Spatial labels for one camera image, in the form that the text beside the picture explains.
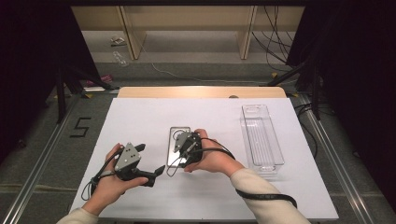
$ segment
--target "clear bottle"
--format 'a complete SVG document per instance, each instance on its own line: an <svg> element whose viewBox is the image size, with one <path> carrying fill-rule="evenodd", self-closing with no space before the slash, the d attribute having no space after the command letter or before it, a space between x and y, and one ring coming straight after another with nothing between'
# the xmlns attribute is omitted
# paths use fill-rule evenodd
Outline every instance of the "clear bottle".
<svg viewBox="0 0 396 224"><path fill-rule="evenodd" d="M126 67L129 65L129 63L126 62L125 58L118 51L114 51L113 56L116 60L116 63L118 63L120 67Z"/></svg>

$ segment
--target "wrist strap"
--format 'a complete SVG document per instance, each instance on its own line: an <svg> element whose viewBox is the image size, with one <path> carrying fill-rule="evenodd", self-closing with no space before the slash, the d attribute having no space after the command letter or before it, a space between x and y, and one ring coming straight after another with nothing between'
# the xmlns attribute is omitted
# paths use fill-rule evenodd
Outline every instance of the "wrist strap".
<svg viewBox="0 0 396 224"><path fill-rule="evenodd" d="M245 199L250 199L250 200L261 200L261 201L272 201L272 200L285 200L294 205L294 207L297 208L297 202L289 195L286 194L250 194L250 193L245 193L244 191L241 191L239 189L236 189L236 193L238 193L239 196Z"/></svg>

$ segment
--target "sleeve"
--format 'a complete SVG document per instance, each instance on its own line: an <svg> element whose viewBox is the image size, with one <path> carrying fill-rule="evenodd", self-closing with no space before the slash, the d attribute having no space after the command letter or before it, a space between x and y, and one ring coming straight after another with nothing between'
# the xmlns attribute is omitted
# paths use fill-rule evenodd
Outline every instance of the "sleeve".
<svg viewBox="0 0 396 224"><path fill-rule="evenodd" d="M280 193L272 184L253 170L241 169L233 173L231 182L236 189L250 194ZM244 199L258 223L300 224L310 222L289 202L284 200L259 201Z"/></svg>
<svg viewBox="0 0 396 224"><path fill-rule="evenodd" d="M57 224L95 224L98 217L85 211L82 208L73 210L69 215L63 217Z"/></svg>

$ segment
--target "white table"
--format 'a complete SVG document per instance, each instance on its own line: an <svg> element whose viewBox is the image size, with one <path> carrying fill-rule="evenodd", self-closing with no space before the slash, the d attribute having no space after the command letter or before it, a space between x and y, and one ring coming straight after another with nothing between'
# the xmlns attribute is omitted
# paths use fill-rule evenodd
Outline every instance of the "white table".
<svg viewBox="0 0 396 224"><path fill-rule="evenodd" d="M298 203L311 220L337 219L337 213L318 172L291 102L287 98L161 99L117 98L108 111L87 171L71 209L81 207L80 195L116 144L146 144L138 168L153 172L166 164L172 126L205 128L235 157L247 165L240 126L242 105L267 105L285 165L271 182ZM158 221L251 221L254 216L225 175L181 169L170 177L157 177L153 188L127 191L101 217Z"/></svg>

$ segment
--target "person's left hand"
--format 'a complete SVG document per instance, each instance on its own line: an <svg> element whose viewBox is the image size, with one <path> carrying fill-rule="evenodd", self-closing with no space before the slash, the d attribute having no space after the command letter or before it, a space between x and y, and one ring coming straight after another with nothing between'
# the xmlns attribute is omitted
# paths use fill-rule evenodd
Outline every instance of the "person's left hand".
<svg viewBox="0 0 396 224"><path fill-rule="evenodd" d="M117 150L121 148L120 144L116 144L113 149L106 155L106 161ZM113 159L105 168L105 171L114 172L115 159ZM99 215L108 205L114 203L127 189L144 185L149 180L145 177L138 177L132 180L123 181L116 175L102 177L96 187L91 198L82 206L87 212Z"/></svg>

